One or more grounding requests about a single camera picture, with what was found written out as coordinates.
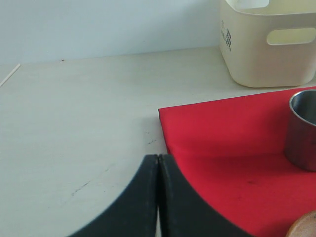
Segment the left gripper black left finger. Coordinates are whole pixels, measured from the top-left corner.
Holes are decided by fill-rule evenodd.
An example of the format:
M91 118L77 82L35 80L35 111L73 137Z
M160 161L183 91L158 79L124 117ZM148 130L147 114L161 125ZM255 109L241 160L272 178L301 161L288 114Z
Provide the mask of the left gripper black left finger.
M73 237L154 237L158 155L146 155L119 197Z

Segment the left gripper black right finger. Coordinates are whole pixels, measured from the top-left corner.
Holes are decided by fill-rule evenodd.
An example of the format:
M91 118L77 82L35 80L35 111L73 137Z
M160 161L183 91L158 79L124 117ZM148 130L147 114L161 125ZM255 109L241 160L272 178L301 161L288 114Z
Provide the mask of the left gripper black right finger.
M209 206L171 155L158 156L158 209L163 237L249 237Z

